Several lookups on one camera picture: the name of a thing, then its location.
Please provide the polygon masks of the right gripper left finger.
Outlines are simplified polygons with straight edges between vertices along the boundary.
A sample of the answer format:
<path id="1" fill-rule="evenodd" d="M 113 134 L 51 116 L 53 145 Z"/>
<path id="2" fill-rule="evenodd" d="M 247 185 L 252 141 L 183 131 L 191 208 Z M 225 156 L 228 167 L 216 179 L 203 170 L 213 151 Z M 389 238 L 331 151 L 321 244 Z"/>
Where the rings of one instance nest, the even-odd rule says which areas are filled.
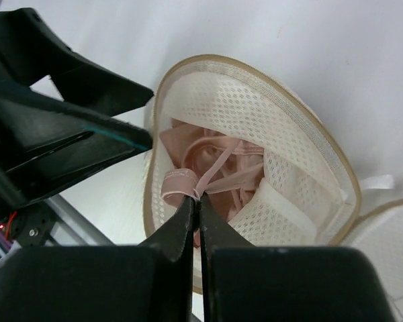
<path id="1" fill-rule="evenodd" d="M 0 269 L 0 321 L 188 321 L 193 200 L 137 246 L 17 250 Z"/>

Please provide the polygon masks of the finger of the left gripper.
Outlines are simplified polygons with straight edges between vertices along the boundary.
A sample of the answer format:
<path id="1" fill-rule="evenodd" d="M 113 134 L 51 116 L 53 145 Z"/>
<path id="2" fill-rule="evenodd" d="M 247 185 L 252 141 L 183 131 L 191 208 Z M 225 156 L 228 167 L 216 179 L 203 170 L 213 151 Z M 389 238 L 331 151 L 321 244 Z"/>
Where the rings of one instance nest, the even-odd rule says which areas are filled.
<path id="1" fill-rule="evenodd" d="M 31 91 L 0 93 L 0 210 L 52 197 L 149 150 L 150 134 L 117 115 L 152 96 L 150 90 L 124 91 L 95 110 Z"/>
<path id="2" fill-rule="evenodd" d="M 32 8 L 0 11 L 0 72 L 26 87 L 49 76 L 65 101 L 108 116 L 143 107 L 154 95 L 72 51 Z"/>

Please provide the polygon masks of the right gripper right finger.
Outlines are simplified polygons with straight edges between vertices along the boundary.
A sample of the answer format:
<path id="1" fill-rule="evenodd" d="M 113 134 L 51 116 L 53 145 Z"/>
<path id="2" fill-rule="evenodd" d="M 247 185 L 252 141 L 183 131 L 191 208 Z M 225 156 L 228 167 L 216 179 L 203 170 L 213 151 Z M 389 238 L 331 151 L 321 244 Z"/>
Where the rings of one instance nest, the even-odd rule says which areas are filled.
<path id="1" fill-rule="evenodd" d="M 256 247 L 204 195 L 199 231 L 206 321 L 393 321 L 384 288 L 359 250 Z"/>

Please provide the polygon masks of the pink satin bra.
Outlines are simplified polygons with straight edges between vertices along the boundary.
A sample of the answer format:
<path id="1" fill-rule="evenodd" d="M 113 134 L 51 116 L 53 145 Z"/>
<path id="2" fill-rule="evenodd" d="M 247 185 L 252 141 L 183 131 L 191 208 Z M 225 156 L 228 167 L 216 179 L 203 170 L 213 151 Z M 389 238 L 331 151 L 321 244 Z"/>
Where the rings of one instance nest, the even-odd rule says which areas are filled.
<path id="1" fill-rule="evenodd" d="M 182 123 L 161 132 L 174 169 L 166 173 L 161 198 L 178 207 L 183 197 L 208 194 L 225 221 L 254 197 L 264 176 L 264 149 L 243 139 Z"/>

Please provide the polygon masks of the round mesh laundry bag glasses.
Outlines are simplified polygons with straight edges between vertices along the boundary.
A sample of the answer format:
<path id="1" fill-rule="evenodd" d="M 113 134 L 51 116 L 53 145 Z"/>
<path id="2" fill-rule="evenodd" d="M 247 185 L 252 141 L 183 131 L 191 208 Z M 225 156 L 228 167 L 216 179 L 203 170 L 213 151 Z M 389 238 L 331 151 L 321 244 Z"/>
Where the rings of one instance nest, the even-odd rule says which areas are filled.
<path id="1" fill-rule="evenodd" d="M 144 192 L 152 235 L 184 197 L 207 194 L 255 246 L 351 246 L 371 260 L 403 321 L 403 199 L 360 215 L 361 194 L 394 188 L 357 180 L 339 145 L 290 89 L 225 56 L 186 58 L 163 77 L 153 105 Z"/>

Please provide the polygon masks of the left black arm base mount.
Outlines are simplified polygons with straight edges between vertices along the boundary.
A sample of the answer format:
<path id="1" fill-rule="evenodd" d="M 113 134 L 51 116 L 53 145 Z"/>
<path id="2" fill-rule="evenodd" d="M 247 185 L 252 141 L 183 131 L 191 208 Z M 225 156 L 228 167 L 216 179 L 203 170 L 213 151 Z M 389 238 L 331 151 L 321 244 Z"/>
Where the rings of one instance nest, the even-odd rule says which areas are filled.
<path id="1" fill-rule="evenodd" d="M 22 247 L 43 246 L 56 223 L 56 213 L 46 202 L 29 205 L 11 213 L 4 238 Z"/>

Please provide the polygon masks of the aluminium rail front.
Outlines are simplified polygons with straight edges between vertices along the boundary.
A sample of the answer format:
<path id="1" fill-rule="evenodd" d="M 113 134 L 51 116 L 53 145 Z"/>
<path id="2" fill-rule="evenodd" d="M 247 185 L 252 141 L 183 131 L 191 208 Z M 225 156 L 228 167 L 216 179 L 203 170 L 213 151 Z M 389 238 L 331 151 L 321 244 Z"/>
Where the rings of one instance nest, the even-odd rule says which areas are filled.
<path id="1" fill-rule="evenodd" d="M 114 243 L 60 195 L 46 200 L 56 215 L 50 241 L 60 246 L 113 246 Z"/>

